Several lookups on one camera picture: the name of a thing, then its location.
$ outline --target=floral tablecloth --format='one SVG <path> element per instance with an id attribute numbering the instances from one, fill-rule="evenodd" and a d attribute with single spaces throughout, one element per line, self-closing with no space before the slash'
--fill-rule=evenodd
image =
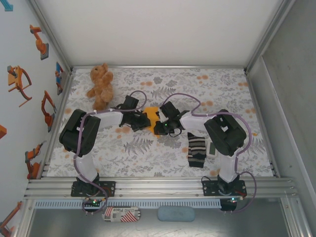
<path id="1" fill-rule="evenodd" d="M 238 170 L 249 170 L 255 176 L 272 176 L 269 159 L 259 128 L 248 84 L 242 69 L 190 69 L 190 68 L 109 68 L 114 73 L 112 82 L 115 96 L 110 103 L 122 103 L 127 94 L 142 90 L 147 94 L 146 106 L 160 106 L 168 95 L 187 93 L 202 101 L 196 113 L 214 113 L 221 109 L 241 115 L 253 134 L 251 147 L 239 156 Z M 77 69 L 62 118 L 62 131 L 75 109 L 92 111 L 94 98 L 86 92 L 92 88 L 90 69 Z M 143 102 L 142 94 L 134 94 Z M 191 110 L 196 102 L 184 96 L 171 98 L 174 106 Z M 196 136 L 206 133 L 190 131 Z M 206 158 L 204 168 L 189 167 L 188 138 L 180 136 L 156 137 L 149 130 L 133 132 L 129 127 L 107 127 L 99 131 L 92 150 L 93 162 L 103 177 L 200 177 L 215 176 L 220 159 Z M 73 154 L 64 150 L 57 141 L 48 170 L 48 176 L 76 176 Z"/>

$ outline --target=teddy bear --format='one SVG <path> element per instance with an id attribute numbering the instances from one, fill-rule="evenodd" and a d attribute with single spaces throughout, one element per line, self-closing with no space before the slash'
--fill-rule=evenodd
<path id="1" fill-rule="evenodd" d="M 89 90 L 86 95 L 88 98 L 95 96 L 95 102 L 93 104 L 94 110 L 104 110 L 114 96 L 113 87 L 111 85 L 113 73 L 108 72 L 108 65 L 104 63 L 92 68 L 90 77 L 94 83 L 94 87 Z"/>

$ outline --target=striped sock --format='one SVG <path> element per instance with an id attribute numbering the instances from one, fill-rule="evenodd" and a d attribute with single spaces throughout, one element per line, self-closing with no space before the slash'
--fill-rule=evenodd
<path id="1" fill-rule="evenodd" d="M 189 150 L 188 162 L 190 167 L 203 168 L 206 158 L 205 138 L 196 137 L 188 132 Z"/>

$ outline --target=purple cable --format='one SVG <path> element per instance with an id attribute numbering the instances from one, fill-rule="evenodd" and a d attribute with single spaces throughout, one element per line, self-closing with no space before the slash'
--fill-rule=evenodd
<path id="1" fill-rule="evenodd" d="M 140 92 L 140 93 L 142 93 L 142 94 L 145 96 L 145 101 L 144 101 L 144 103 L 142 104 L 142 106 L 140 106 L 140 107 L 138 107 L 138 108 L 136 108 L 136 109 L 133 109 L 133 110 L 107 109 L 107 110 L 103 110 L 103 111 L 99 111 L 99 112 L 87 113 L 87 114 L 85 114 L 85 115 L 82 117 L 82 120 L 81 120 L 81 123 L 80 123 L 80 129 L 79 129 L 77 153 L 74 155 L 74 167 L 75 167 L 76 172 L 79 174 L 79 176 L 80 176 L 84 181 L 86 181 L 86 182 L 88 182 L 89 184 L 92 184 L 93 186 L 97 187 L 101 192 L 103 192 L 103 194 L 104 194 L 104 196 L 105 196 L 105 202 L 103 203 L 103 205 L 100 207 L 100 209 L 91 212 L 91 215 L 93 215 L 94 213 L 100 212 L 100 211 L 107 205 L 107 203 L 108 203 L 108 195 L 107 195 L 106 191 L 105 191 L 102 187 L 100 187 L 99 185 L 97 185 L 97 184 L 91 182 L 90 180 L 88 180 L 87 178 L 85 178 L 85 177 L 80 173 L 80 171 L 79 171 L 79 169 L 78 169 L 78 167 L 77 167 L 77 157 L 79 156 L 80 148 L 81 148 L 81 138 L 82 138 L 82 131 L 83 131 L 84 121 L 85 121 L 85 119 L 86 119 L 89 115 L 102 114 L 102 113 L 113 112 L 113 111 L 116 111 L 116 112 L 132 112 L 132 111 L 139 110 L 139 109 L 143 108 L 143 107 L 145 106 L 146 102 L 147 102 L 147 95 L 146 95 L 143 91 L 141 91 L 141 90 L 135 90 L 135 91 L 133 91 L 133 92 L 131 93 L 131 95 L 134 94 L 134 93 L 136 93 L 136 92 Z M 81 208 L 82 208 L 82 210 L 83 210 L 84 212 L 86 212 L 86 210 L 85 210 L 85 208 L 84 208 L 84 205 L 85 205 L 86 203 L 88 203 L 88 202 L 89 202 L 89 201 L 87 200 L 87 201 L 85 201 L 85 202 L 82 203 Z"/>
<path id="2" fill-rule="evenodd" d="M 253 196 L 252 196 L 251 201 L 250 201 L 245 207 L 243 207 L 242 209 L 237 210 L 237 211 L 233 211 L 232 213 L 240 213 L 240 212 L 242 212 L 242 211 L 245 211 L 245 210 L 253 203 L 253 201 L 254 201 L 254 199 L 255 199 L 255 197 L 256 197 L 256 194 L 257 194 L 257 181 L 256 181 L 254 175 L 253 175 L 252 173 L 250 173 L 249 171 L 243 171 L 242 173 L 238 173 L 238 172 L 237 172 L 238 156 L 239 156 L 241 153 L 244 153 L 244 152 L 250 147 L 250 145 L 251 145 L 252 133 L 251 133 L 251 129 L 250 129 L 249 124 L 248 124 L 248 123 L 246 122 L 246 120 L 244 120 L 240 115 L 233 114 L 233 113 L 229 113 L 229 112 L 218 112 L 218 113 L 213 113 L 213 114 L 193 114 L 193 112 L 194 112 L 196 109 L 198 109 L 198 107 L 200 107 L 201 101 L 198 100 L 197 98 L 195 98 L 194 96 L 191 96 L 191 95 L 188 95 L 188 94 L 185 94 L 185 93 L 174 93 L 174 94 L 172 94 L 172 95 L 169 95 L 162 105 L 164 105 L 164 104 L 167 102 L 167 100 L 168 100 L 170 97 L 174 96 L 174 95 L 184 95 L 184 96 L 188 96 L 188 97 L 190 97 L 190 98 L 192 98 L 192 99 L 194 99 L 194 100 L 196 100 L 196 101 L 198 102 L 198 106 L 196 106 L 196 107 L 195 107 L 194 109 L 192 109 L 192 111 L 191 111 L 191 114 L 192 114 L 192 116 L 194 116 L 194 117 L 203 118 L 203 117 L 211 117 L 211 116 L 216 116 L 216 115 L 231 115 L 231 116 L 233 116 L 233 117 L 236 117 L 236 118 L 240 119 L 240 120 L 245 124 L 245 126 L 246 126 L 246 128 L 247 128 L 247 131 L 248 131 L 249 140 L 248 140 L 247 146 L 246 146 L 244 149 L 242 149 L 240 152 L 237 152 L 237 154 L 236 154 L 236 159 L 235 159 L 235 172 L 236 172 L 238 175 L 242 175 L 242 174 L 245 174 L 245 173 L 250 174 L 250 176 L 251 176 L 252 179 L 253 179 L 253 182 L 254 182 L 254 186 L 255 186 L 255 187 L 254 187 L 254 192 L 253 192 Z"/>

